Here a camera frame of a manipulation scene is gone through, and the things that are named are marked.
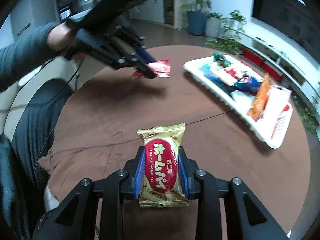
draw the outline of red oval label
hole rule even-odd
[[[177,178],[177,160],[170,144],[154,139],[145,145],[145,175],[153,190],[165,193],[173,188]]]

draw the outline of red drawer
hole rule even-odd
[[[243,56],[248,60],[252,61],[253,63],[257,64],[258,66],[261,66],[261,64],[264,62],[263,58],[259,57],[258,55],[254,54],[249,50],[245,50]]]
[[[274,69],[272,69],[269,65],[267,65],[266,63],[263,63],[262,65],[262,69],[265,72],[268,72],[269,75],[275,80],[275,81],[280,81],[282,79],[282,76],[277,73]]]

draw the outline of white cabinet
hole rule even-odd
[[[140,19],[141,20],[147,20],[148,21],[148,13],[149,13],[149,10],[148,10],[148,1],[145,1],[144,3],[142,3],[140,5],[140,8],[141,8],[141,12],[140,12]]]
[[[164,23],[164,1],[153,0],[154,22]]]
[[[164,0],[148,0],[129,10],[131,19],[164,23]]]

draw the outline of round table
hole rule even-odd
[[[170,78],[130,80],[133,69],[106,67],[76,91],[61,112],[52,149],[40,161],[51,174],[52,194],[61,201],[82,178],[102,179],[122,168],[143,145],[136,135],[139,128],[185,122],[182,145],[187,157],[216,178],[240,177],[287,233],[309,184],[302,123],[294,109],[279,149],[259,141],[239,116],[183,70],[185,62],[212,51],[175,45],[148,49],[155,59],[170,60]],[[126,210],[130,239],[160,239],[162,233],[170,239],[194,239],[196,204],[155,211],[128,203]],[[161,221],[157,230],[151,226],[155,218]]]

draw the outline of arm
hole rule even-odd
[[[65,25],[49,23],[0,49],[0,92],[71,44],[73,35]]]

